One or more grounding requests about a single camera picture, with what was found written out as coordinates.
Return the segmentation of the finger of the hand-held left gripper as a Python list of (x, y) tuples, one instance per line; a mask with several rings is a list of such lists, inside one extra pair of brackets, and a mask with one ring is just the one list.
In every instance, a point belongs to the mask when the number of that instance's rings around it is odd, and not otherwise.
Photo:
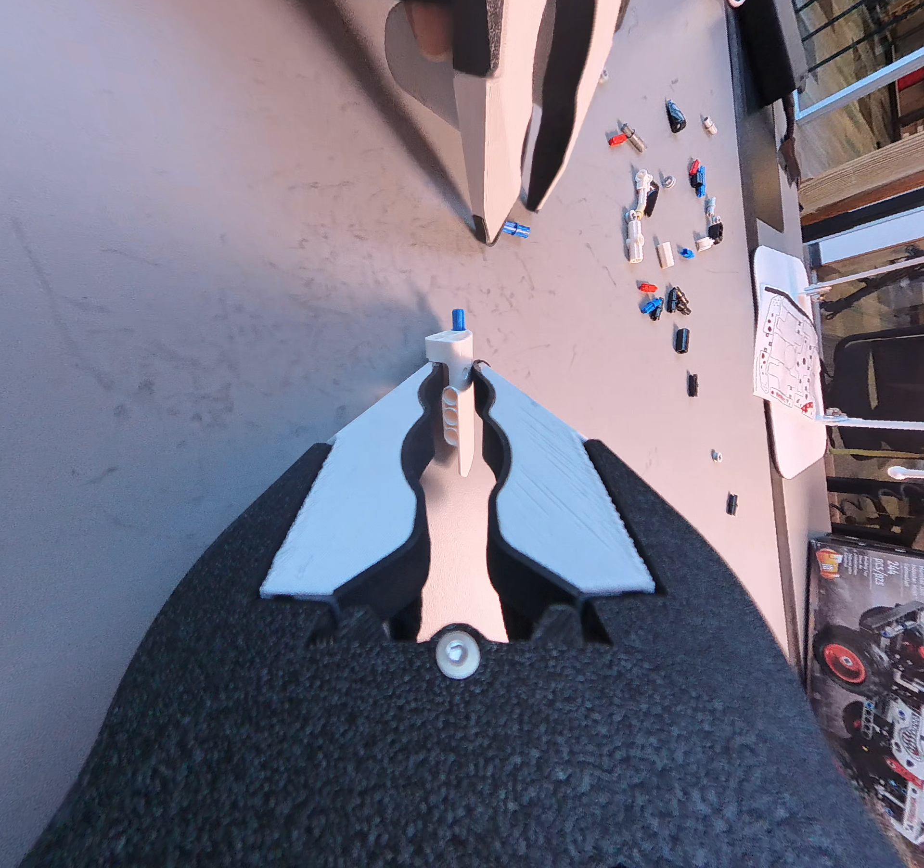
[(539, 210), (573, 152), (629, 0), (555, 0), (526, 198)]
[(494, 243), (521, 190), (534, 57), (548, 0), (503, 0), (501, 64), (488, 83), (456, 86), (475, 233)]

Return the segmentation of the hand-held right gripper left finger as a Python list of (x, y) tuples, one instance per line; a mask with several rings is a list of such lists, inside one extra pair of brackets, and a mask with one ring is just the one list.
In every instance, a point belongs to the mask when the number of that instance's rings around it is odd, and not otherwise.
[(262, 598), (367, 606), (380, 620), (419, 602), (431, 556), (421, 476), (442, 389), (443, 369), (427, 364), (331, 440)]

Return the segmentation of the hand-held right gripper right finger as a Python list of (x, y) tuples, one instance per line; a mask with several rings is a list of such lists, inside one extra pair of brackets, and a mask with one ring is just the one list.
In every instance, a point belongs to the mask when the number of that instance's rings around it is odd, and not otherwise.
[(487, 569), (510, 640), (552, 607), (594, 633), (592, 599), (654, 594), (656, 581), (594, 465), (587, 441), (486, 362), (473, 368), (488, 502)]

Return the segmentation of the white lego panel piece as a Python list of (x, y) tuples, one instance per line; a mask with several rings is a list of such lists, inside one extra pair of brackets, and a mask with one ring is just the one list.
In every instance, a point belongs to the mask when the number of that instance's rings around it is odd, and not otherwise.
[(471, 331), (443, 331), (425, 339), (425, 354), (434, 364), (447, 369), (448, 383), (442, 394), (445, 441), (456, 448), (458, 470), (466, 477), (475, 454), (475, 390)]

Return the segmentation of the scattered small lego pieces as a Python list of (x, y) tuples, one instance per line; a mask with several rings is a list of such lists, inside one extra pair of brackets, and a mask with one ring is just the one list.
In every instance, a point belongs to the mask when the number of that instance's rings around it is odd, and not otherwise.
[(741, 494), (751, 327), (725, 0), (630, 0), (594, 100), (607, 266), (628, 286), (615, 450), (694, 516)]

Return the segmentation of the lego set box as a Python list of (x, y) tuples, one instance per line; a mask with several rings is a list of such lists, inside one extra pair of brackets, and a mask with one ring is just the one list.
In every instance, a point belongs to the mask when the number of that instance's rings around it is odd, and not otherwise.
[(808, 553), (810, 703), (840, 769), (922, 866), (922, 553), (834, 536)]

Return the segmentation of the person's left hand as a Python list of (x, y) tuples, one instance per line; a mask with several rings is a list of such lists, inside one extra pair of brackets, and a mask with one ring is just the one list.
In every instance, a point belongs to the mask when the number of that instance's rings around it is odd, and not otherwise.
[(452, 59), (454, 22), (449, 6), (406, 0), (406, 16), (411, 33), (423, 58), (435, 63)]

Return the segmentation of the black power adapter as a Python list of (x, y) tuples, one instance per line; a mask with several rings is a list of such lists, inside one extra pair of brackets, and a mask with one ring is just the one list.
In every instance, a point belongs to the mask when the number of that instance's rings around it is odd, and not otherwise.
[(753, 107), (802, 90), (808, 68), (792, 1), (745, 0), (734, 15), (753, 82)]

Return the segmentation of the sticker sheet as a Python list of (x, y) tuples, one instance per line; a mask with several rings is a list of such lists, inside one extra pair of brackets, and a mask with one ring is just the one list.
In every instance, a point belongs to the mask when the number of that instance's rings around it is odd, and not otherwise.
[(808, 297), (766, 284), (757, 293), (753, 393), (816, 419), (823, 411), (819, 336)]

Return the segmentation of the wooden plank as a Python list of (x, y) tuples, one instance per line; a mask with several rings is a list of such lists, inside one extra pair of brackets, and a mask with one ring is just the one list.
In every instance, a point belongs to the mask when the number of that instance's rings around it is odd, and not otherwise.
[(923, 186), (923, 133), (904, 138), (801, 182), (801, 224), (838, 214)]

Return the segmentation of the black office chair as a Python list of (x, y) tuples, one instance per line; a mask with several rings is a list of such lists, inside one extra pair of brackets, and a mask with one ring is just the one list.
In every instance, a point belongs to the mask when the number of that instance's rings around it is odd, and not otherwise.
[(922, 327), (860, 333), (834, 347), (827, 407), (854, 418), (923, 420)]

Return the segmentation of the white frame bar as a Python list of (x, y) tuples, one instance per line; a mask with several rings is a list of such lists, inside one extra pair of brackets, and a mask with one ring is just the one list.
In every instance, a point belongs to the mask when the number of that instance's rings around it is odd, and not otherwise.
[(923, 65), (923, 56), (924, 49), (919, 48), (804, 109), (800, 107), (799, 100), (796, 100), (796, 121), (806, 124), (813, 122), (826, 114), (838, 111), (853, 101), (868, 96), (877, 89), (896, 82), (901, 77), (918, 70)]

